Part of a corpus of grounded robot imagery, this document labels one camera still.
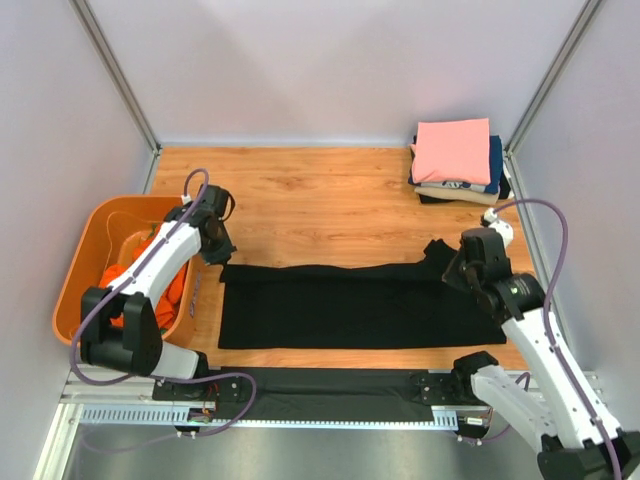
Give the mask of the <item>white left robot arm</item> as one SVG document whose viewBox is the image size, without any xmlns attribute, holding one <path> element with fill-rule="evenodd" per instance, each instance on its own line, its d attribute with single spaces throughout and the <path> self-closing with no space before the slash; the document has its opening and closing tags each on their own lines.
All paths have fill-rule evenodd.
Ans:
<svg viewBox="0 0 640 480">
<path fill-rule="evenodd" d="M 166 215 L 155 239 L 107 287 L 91 287 L 81 299 L 82 322 L 71 354 L 77 362 L 121 372 L 124 378 L 175 381 L 188 401 L 209 392 L 206 356 L 162 338 L 155 307 L 179 270 L 199 256 L 207 266 L 224 265 L 236 251 L 225 221 L 235 208 L 225 189 L 203 185 L 193 200 Z"/>
</svg>

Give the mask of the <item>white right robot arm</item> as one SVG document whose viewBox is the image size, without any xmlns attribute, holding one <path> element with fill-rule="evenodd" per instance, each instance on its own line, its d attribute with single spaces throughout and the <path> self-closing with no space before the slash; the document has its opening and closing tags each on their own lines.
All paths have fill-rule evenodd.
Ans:
<svg viewBox="0 0 640 480">
<path fill-rule="evenodd" d="M 534 396 L 486 351 L 454 362 L 452 395 L 492 407 L 533 449 L 545 479 L 627 479 L 639 467 L 639 434 L 625 431 L 589 384 L 545 308 L 530 274 L 515 274 L 501 231 L 462 233 L 443 277 L 470 293 L 517 347 L 536 381 Z"/>
</svg>

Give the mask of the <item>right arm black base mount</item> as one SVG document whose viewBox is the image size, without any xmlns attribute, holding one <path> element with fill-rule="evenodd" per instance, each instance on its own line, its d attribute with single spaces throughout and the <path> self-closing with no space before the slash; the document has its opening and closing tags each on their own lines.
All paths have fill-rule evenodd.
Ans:
<svg viewBox="0 0 640 480">
<path fill-rule="evenodd" d="M 417 400 L 429 406 L 479 406 L 471 387 L 454 370 L 413 372 L 410 384 L 416 389 Z"/>
</svg>

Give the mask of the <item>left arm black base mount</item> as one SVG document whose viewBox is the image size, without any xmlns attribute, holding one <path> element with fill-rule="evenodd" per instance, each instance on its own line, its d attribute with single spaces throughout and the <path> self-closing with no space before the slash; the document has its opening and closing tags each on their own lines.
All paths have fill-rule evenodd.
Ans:
<svg viewBox="0 0 640 480">
<path fill-rule="evenodd" d="M 220 376 L 223 372 L 209 368 L 205 353 L 196 351 L 197 363 L 193 377 L 179 382 L 168 379 L 158 380 L 153 388 L 152 399 L 156 401 L 238 401 L 241 389 L 248 386 L 247 380 L 233 376 L 218 380 L 204 381 L 210 376 Z"/>
</svg>

